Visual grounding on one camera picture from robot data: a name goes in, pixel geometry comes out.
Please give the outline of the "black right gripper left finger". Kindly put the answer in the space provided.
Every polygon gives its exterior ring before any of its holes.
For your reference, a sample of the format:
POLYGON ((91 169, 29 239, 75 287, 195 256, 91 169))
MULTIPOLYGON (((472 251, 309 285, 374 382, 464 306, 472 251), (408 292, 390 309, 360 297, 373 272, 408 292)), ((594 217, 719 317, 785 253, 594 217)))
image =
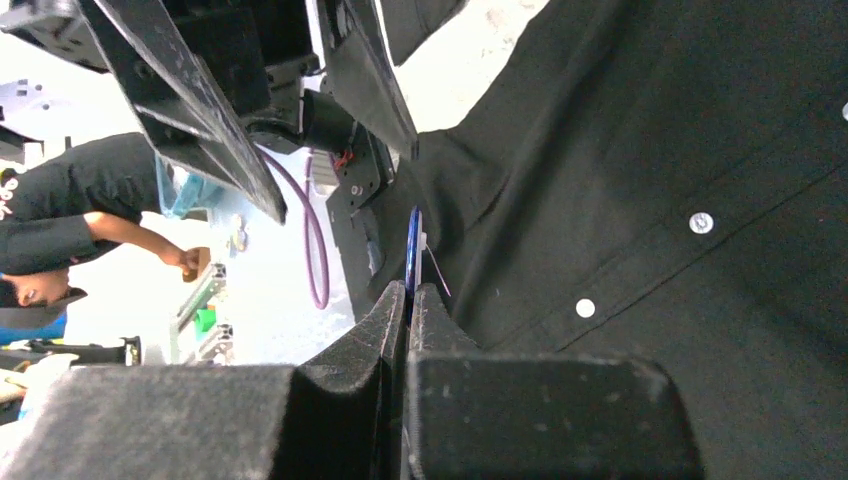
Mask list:
POLYGON ((397 479, 406 292, 300 366, 90 367, 23 420, 5 479, 397 479))

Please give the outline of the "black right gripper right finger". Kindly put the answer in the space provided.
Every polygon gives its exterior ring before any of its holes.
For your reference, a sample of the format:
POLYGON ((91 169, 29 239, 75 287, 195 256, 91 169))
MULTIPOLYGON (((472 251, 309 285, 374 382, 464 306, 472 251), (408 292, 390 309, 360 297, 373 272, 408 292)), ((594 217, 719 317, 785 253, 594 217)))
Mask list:
POLYGON ((412 479, 700 479, 678 389, 633 356, 482 351, 437 288, 414 297, 405 440, 412 479))

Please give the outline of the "black button shirt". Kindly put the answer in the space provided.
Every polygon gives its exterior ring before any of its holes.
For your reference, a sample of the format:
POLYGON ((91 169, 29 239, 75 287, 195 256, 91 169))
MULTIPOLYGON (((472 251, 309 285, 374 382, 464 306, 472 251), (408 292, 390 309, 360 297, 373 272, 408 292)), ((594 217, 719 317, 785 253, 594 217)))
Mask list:
POLYGON ((482 348, 627 353, 713 479, 847 475, 847 5, 552 1, 373 204, 482 348))

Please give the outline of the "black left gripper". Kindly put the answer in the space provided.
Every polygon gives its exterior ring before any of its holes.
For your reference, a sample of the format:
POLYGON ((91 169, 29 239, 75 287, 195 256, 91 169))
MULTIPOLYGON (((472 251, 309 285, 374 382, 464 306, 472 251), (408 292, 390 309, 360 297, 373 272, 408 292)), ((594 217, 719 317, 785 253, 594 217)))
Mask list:
POLYGON ((166 161, 287 206, 258 152, 329 153, 363 207, 418 147, 373 1, 13 1, 1 29, 115 77, 166 161))

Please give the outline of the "white round brooch back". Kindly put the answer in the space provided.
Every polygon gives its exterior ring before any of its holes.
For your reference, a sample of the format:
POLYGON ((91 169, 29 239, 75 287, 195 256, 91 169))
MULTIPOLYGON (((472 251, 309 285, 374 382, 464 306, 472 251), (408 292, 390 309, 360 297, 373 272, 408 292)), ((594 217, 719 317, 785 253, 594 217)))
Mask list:
POLYGON ((427 234, 423 230, 422 211, 418 206, 415 206, 410 213, 406 242, 404 285, 408 298, 412 298, 414 296, 417 288, 422 283, 422 255, 424 253, 429 255, 432 266, 442 283, 445 294, 448 297, 451 297, 452 293, 450 288, 435 255, 428 244, 427 234))

